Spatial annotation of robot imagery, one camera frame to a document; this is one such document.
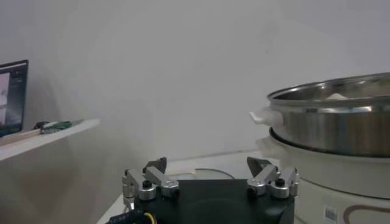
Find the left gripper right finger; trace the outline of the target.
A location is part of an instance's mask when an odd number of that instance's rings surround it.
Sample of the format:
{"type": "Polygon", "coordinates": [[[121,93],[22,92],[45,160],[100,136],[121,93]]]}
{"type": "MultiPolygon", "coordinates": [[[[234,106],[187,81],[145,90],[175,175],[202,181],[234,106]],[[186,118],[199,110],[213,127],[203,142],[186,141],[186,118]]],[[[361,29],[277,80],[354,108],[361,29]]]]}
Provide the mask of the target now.
{"type": "Polygon", "coordinates": [[[299,174],[295,167],[279,169],[266,159],[254,157],[247,157],[247,165],[252,174],[252,178],[246,181],[250,198],[267,192],[278,199],[298,196],[299,174]]]}

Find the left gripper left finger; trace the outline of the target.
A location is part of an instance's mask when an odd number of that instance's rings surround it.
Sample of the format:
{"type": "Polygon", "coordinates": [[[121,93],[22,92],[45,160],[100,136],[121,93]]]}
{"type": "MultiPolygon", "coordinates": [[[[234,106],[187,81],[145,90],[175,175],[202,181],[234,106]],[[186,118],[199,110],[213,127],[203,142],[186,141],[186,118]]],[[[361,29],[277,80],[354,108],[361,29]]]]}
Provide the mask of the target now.
{"type": "Polygon", "coordinates": [[[138,199],[141,202],[150,202],[157,199],[159,193],[162,198],[177,199],[179,197],[179,182],[165,175],[167,159],[162,157],[149,161],[141,172],[135,169],[126,169],[122,176],[122,196],[124,206],[131,209],[131,204],[138,199]]]}

